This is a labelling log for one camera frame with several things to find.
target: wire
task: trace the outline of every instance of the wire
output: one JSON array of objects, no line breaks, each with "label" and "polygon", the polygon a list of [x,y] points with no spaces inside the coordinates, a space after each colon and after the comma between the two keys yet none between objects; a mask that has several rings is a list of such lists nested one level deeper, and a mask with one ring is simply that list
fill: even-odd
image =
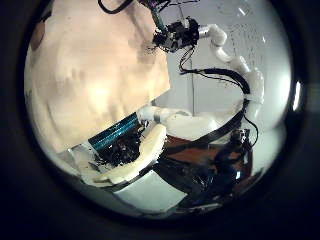
[{"label": "wire", "polygon": [[100,8],[108,14],[117,14],[119,12],[121,12],[123,9],[125,9],[126,7],[129,6],[130,3],[132,3],[134,0],[125,0],[118,8],[114,9],[114,10],[110,10],[108,8],[106,8],[103,3],[102,0],[98,0],[98,4],[100,6]]},{"label": "wire", "polygon": [[187,69],[183,68],[183,65],[191,58],[191,56],[193,55],[195,50],[195,46],[192,46],[191,48],[189,48],[181,57],[180,59],[180,63],[179,63],[179,70],[181,72],[185,72],[187,71]]},{"label": "wire", "polygon": [[159,9],[159,13],[165,9],[166,7],[168,7],[170,5],[171,0],[168,0],[160,9]]},{"label": "wire", "polygon": [[256,129],[256,132],[257,132],[256,140],[251,145],[251,148],[253,148],[253,146],[257,143],[259,138],[259,129],[258,129],[258,126],[254,122],[250,121],[245,115],[243,115],[243,117]]},{"label": "wire", "polygon": [[210,77],[210,76],[207,76],[205,74],[202,74],[202,73],[196,73],[196,74],[199,74],[205,78],[210,78],[210,79],[215,79],[215,80],[221,80],[221,81],[225,81],[225,82],[229,82],[229,83],[232,83],[234,85],[237,85],[239,88],[241,88],[242,90],[242,86],[240,85],[240,83],[238,82],[235,82],[235,81],[232,81],[232,80],[228,80],[228,79],[225,79],[225,78],[221,78],[221,77]]},{"label": "wire", "polygon": [[193,3],[193,2],[200,2],[200,0],[191,0],[191,1],[184,1],[184,2],[178,2],[178,3],[171,3],[169,4],[169,6],[175,6],[175,5],[181,5],[181,4],[184,4],[184,3]]}]

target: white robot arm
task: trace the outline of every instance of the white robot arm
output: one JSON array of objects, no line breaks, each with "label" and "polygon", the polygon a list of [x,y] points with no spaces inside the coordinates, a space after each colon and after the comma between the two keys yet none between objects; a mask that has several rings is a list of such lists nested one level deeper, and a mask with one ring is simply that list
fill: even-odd
[{"label": "white robot arm", "polygon": [[[185,29],[190,29],[189,19],[181,21],[181,24]],[[255,122],[264,101],[264,78],[262,73],[257,68],[250,70],[242,56],[232,57],[223,50],[223,46],[227,41],[227,34],[216,24],[199,27],[198,34],[199,39],[211,38],[210,49],[215,57],[239,73],[248,83],[250,94],[245,94],[244,99],[250,102],[245,115],[249,120]],[[190,112],[181,109],[145,106],[137,111],[137,115],[140,121],[156,121],[167,127],[169,135],[190,141],[217,129],[217,121],[213,115],[192,116]],[[242,120],[241,127],[248,127],[245,119]]]}]

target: black cable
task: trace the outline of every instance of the black cable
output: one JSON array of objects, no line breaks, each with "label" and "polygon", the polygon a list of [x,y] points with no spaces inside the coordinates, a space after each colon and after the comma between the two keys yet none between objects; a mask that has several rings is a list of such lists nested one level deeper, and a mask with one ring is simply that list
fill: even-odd
[{"label": "black cable", "polygon": [[108,8],[106,8],[103,3],[102,0],[98,0],[98,4],[100,6],[100,8],[108,14],[117,14],[119,12],[121,12],[123,9],[125,9],[126,7],[129,6],[130,3],[132,3],[134,0],[125,0],[118,8],[114,9],[114,10],[109,10]]},{"label": "black cable", "polygon": [[184,3],[195,3],[195,2],[200,2],[200,0],[190,0],[190,1],[184,1],[184,2],[178,2],[178,3],[171,3],[169,4],[169,6],[181,5]]},{"label": "black cable", "polygon": [[251,148],[253,148],[253,146],[257,143],[259,138],[259,129],[258,129],[258,126],[254,122],[250,121],[245,115],[243,117],[256,129],[256,132],[257,132],[256,140],[251,145]]},{"label": "black cable", "polygon": [[165,9],[166,7],[168,7],[169,6],[169,4],[170,4],[170,2],[171,2],[171,0],[168,0],[160,9],[159,9],[159,13],[163,10],[163,9]]},{"label": "black cable", "polygon": [[191,58],[191,56],[193,55],[195,50],[195,46],[192,46],[191,48],[189,48],[181,57],[180,59],[180,63],[179,63],[179,70],[181,72],[186,71],[187,69],[183,68],[183,65]]},{"label": "black cable", "polygon": [[228,79],[225,79],[225,78],[221,78],[221,77],[210,77],[210,76],[207,76],[207,75],[202,74],[202,73],[197,73],[197,74],[199,74],[199,75],[201,75],[201,76],[203,76],[205,78],[210,78],[210,79],[214,79],[214,80],[220,80],[220,81],[225,81],[225,82],[232,83],[234,85],[237,85],[243,91],[243,88],[242,88],[241,84],[238,83],[238,82],[235,82],[235,81],[232,81],[232,80],[228,80]]}]

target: beige fabric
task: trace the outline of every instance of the beige fabric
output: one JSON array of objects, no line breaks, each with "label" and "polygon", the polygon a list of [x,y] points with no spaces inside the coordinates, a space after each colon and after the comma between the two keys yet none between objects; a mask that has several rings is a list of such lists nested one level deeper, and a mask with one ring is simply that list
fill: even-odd
[{"label": "beige fabric", "polygon": [[108,15],[96,0],[56,0],[45,28],[39,48],[28,52],[25,90],[31,90],[35,125],[56,152],[169,89],[166,55],[146,50],[155,26],[137,1]]}]

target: white panel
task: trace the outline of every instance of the white panel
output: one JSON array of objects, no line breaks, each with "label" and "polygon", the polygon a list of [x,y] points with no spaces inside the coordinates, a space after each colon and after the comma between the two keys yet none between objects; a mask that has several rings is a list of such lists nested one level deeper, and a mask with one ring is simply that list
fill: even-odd
[{"label": "white panel", "polygon": [[122,201],[150,212],[166,212],[187,194],[172,187],[156,172],[150,171],[129,186],[115,192]]}]

